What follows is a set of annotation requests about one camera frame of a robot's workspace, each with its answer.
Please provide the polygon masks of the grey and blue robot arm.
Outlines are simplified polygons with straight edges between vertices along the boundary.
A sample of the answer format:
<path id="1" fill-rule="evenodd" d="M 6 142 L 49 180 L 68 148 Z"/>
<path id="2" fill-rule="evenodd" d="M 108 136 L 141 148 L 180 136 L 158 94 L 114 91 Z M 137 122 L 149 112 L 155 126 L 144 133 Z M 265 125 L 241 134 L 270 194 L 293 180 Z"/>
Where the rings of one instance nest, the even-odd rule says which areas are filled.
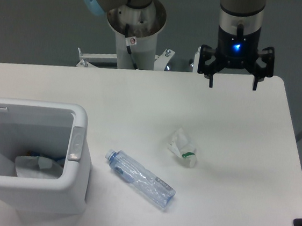
<path id="1" fill-rule="evenodd" d="M 83 0 L 94 15 L 106 15 L 116 36 L 120 69 L 154 70 L 157 36 L 166 24 L 158 0 Z M 218 46 L 202 45 L 195 72 L 209 81 L 223 69 L 246 69 L 253 86 L 274 75 L 273 47 L 258 49 L 266 0 L 220 0 Z"/>

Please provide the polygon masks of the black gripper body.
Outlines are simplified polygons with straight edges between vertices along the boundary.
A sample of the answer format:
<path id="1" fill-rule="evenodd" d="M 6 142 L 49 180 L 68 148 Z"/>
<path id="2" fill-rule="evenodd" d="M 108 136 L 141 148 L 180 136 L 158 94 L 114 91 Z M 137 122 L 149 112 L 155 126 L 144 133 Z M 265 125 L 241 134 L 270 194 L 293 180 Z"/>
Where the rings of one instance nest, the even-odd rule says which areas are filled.
<path id="1" fill-rule="evenodd" d="M 242 25 L 238 25 L 234 32 L 227 32 L 219 27 L 213 70 L 246 69 L 249 73 L 254 74 L 260 34 L 261 28 L 245 34 Z"/>

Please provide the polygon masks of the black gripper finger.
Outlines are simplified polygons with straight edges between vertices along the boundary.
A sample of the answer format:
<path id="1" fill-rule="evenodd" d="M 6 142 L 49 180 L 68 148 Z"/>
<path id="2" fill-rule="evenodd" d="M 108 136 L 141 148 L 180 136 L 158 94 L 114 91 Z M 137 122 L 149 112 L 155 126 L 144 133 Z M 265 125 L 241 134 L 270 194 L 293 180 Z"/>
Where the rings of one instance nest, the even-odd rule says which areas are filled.
<path id="1" fill-rule="evenodd" d="M 197 73 L 209 79 L 209 87 L 213 87 L 213 76 L 225 68 L 226 58 L 218 50 L 208 45 L 201 45 Z"/>
<path id="2" fill-rule="evenodd" d="M 274 75 L 275 49 L 273 46 L 258 50 L 249 61 L 248 71 L 254 76 L 253 91 L 257 90 L 258 83 Z"/>

